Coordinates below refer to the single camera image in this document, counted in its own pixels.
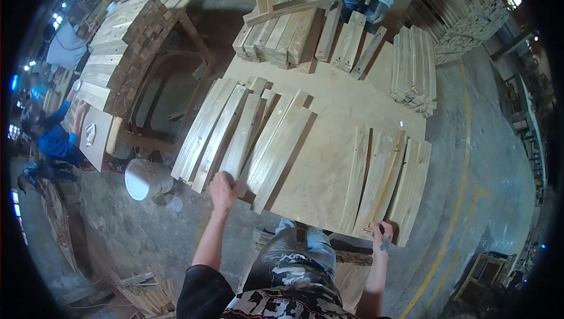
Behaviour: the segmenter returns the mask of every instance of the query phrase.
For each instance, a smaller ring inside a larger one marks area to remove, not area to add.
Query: yellow floor line
[[[464,93],[466,99],[465,100],[466,101],[466,149],[464,152],[464,162],[462,165],[462,178],[460,179],[460,189],[459,189],[458,198],[456,199],[455,211],[452,214],[451,224],[448,225],[447,234],[443,239],[443,243],[441,245],[441,248],[439,249],[437,258],[435,258],[435,261],[433,262],[433,265],[431,266],[429,273],[427,273],[425,280],[423,281],[423,283],[417,290],[417,293],[411,299],[407,307],[403,310],[403,313],[402,315],[399,316],[399,319],[405,318],[405,316],[413,308],[415,303],[417,303],[417,300],[419,300],[419,297],[421,297],[423,291],[425,291],[425,289],[429,285],[429,282],[431,282],[431,279],[433,278],[433,275],[437,271],[437,268],[439,267],[439,264],[441,263],[444,254],[447,252],[448,241],[451,239],[452,232],[455,229],[456,220],[460,215],[460,209],[462,207],[462,199],[464,198],[464,191],[466,190],[466,181],[468,180],[468,163],[470,159],[470,96],[468,94],[468,79],[466,78],[466,71],[464,69],[464,63],[462,59],[460,59],[460,68],[462,70],[462,76],[464,77]]]

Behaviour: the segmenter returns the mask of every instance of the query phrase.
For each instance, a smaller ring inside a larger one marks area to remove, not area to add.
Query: light
[[[18,75],[14,74],[12,76],[12,86],[11,86],[12,90],[16,89],[16,85],[18,85]]]

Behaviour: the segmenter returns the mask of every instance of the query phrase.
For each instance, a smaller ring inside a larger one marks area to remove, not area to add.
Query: workbench
[[[342,41],[346,27],[339,24],[335,39]],[[370,33],[364,36],[359,53],[373,38]],[[315,122],[295,160],[289,162],[289,172],[280,178],[274,202],[265,209],[340,232],[358,125],[390,134],[405,130],[407,136],[424,141],[427,120],[390,97],[392,44],[380,45],[376,59],[360,80],[333,67],[332,57],[327,63],[314,64],[314,73],[304,74],[235,56],[224,78],[244,81],[249,75],[262,77],[273,83],[276,92],[295,95],[297,90],[303,90],[313,97],[309,109],[316,114]]]

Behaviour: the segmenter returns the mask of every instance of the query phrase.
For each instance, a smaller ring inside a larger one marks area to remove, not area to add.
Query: blue shirt
[[[70,106],[65,100],[61,107],[49,116],[53,126],[45,127],[45,132],[37,138],[37,145],[43,155],[78,166],[84,160],[84,155],[78,148],[80,138],[74,133],[69,135],[59,124],[65,118]]]

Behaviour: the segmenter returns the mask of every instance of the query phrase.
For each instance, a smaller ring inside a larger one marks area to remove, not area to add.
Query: blue jeans
[[[323,230],[318,227],[310,226],[306,232],[306,250],[298,250],[298,239],[296,237],[296,223],[282,217],[276,229],[275,235],[264,246],[261,252],[287,251],[289,253],[301,253],[314,260],[329,273],[334,274],[337,267],[335,250],[329,243],[329,238]]]
[[[341,22],[348,23],[353,11],[362,13],[366,16],[366,23],[364,25],[364,30],[369,33],[374,33],[376,26],[370,22],[370,19],[374,15],[374,11],[378,5],[378,0],[372,0],[370,5],[365,5],[364,1],[359,0],[342,0],[344,7],[341,8]]]

